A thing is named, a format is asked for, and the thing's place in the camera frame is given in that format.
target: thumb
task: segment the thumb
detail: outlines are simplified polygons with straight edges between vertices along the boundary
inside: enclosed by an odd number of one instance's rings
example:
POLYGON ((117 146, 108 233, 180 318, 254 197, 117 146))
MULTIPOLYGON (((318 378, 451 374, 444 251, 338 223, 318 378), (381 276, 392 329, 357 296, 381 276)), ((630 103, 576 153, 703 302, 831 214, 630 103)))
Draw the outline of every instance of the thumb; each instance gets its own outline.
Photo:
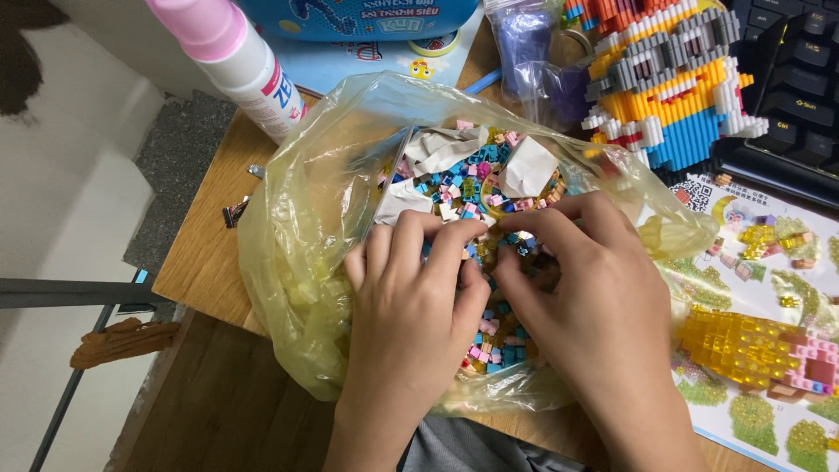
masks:
POLYGON ((513 246, 505 244, 498 248, 498 265, 492 278, 519 320, 533 319, 543 312, 545 294, 536 290, 521 271, 521 260, 513 246))
POLYGON ((455 339, 475 337, 489 294, 489 284, 483 279, 477 261, 475 258, 467 260, 461 269, 461 292, 451 314, 451 331, 455 339))

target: pink bottle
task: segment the pink bottle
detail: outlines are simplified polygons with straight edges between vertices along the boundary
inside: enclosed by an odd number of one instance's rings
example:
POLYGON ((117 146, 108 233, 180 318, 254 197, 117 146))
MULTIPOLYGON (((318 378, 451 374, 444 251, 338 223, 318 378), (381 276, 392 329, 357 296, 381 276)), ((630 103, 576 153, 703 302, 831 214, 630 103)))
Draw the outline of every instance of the pink bottle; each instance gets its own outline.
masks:
POLYGON ((271 48, 230 0, 146 0, 184 52, 277 144, 306 113, 271 48))

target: gray fabric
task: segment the gray fabric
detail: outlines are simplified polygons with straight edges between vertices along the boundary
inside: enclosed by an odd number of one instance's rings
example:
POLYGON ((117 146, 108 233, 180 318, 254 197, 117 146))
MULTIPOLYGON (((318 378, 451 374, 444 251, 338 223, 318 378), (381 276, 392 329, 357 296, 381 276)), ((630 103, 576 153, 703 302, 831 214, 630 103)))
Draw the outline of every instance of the gray fabric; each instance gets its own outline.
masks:
POLYGON ((465 418, 426 417, 404 472, 582 472, 582 464, 465 418))

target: wooden table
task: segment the wooden table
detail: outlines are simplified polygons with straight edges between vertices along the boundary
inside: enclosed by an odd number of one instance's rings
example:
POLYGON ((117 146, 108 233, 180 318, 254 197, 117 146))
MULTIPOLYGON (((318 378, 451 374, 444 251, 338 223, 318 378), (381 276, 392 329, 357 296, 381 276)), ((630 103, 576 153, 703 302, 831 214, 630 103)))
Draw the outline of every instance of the wooden table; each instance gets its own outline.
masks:
MULTIPOLYGON (((485 20, 457 87, 469 86, 499 66, 492 31, 485 20)), ((501 102, 500 84, 494 84, 478 96, 501 102)), ((310 105, 317 102, 313 97, 305 100, 310 105)), ((268 336, 251 311, 239 273, 236 231, 225 228, 221 209, 235 205, 253 192, 258 181, 248 174, 248 166, 265 165, 276 149, 277 145, 249 119, 236 114, 154 282, 155 293, 268 336)), ((595 469, 610 469, 608 454, 597 432, 577 404, 552 412, 473 419, 595 469)), ((701 443, 713 470, 771 470, 707 439, 701 438, 701 443)))

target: small plastic bag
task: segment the small plastic bag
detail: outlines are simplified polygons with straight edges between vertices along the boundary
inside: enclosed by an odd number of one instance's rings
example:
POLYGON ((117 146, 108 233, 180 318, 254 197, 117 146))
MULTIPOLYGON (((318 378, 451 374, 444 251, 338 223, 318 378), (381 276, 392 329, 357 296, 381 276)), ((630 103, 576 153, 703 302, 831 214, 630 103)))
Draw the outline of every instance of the small plastic bag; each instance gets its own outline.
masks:
MULTIPOLYGON (((635 215, 646 205, 654 214, 638 234, 654 259, 692 257, 717 235, 712 217, 688 210, 623 148, 570 139, 434 82, 389 71, 349 76, 292 130, 238 226, 253 310, 279 363, 315 398, 341 393, 352 317, 341 262, 373 218, 379 173, 396 157, 391 144, 401 130, 454 128, 458 118, 527 133, 560 160, 575 191, 599 188, 635 215)), ((433 412, 538 411, 573 400, 549 366, 531 359, 490 375, 461 370, 433 412)))
POLYGON ((484 13, 501 55, 501 87, 504 98, 518 101, 515 67, 530 61, 547 61, 551 32, 562 13, 557 0, 486 0, 484 13))
POLYGON ((580 128, 579 123, 597 104, 585 99, 592 59, 589 56, 562 67, 544 61, 515 66, 524 117, 560 133, 580 128))

